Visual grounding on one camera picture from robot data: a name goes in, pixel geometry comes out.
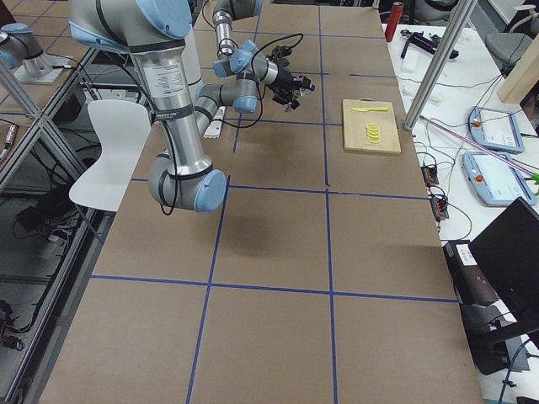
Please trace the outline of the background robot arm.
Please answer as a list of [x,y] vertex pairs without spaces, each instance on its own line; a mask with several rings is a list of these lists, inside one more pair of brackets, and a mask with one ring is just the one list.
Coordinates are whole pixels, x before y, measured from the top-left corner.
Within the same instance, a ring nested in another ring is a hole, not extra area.
[[53,56],[41,47],[32,30],[23,23],[1,27],[1,62],[14,70],[15,78],[26,84],[52,84],[70,68],[65,56]]

